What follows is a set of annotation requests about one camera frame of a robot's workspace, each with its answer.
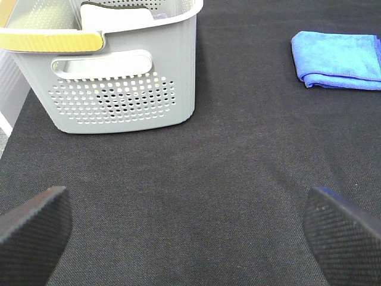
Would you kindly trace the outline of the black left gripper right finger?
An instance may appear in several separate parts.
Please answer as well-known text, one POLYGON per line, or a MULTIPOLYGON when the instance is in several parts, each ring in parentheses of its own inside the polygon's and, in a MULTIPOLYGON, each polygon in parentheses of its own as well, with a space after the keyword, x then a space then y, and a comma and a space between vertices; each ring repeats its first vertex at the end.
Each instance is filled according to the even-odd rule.
POLYGON ((313 187, 303 231, 329 285, 380 285, 380 219, 326 187, 313 187))

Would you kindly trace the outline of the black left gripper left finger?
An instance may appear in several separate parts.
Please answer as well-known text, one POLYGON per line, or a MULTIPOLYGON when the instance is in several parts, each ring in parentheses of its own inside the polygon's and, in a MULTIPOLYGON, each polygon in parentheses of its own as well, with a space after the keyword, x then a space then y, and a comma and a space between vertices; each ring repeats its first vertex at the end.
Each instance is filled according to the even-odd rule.
POLYGON ((53 186, 1 216, 1 285, 46 285, 73 227, 69 191, 53 186))

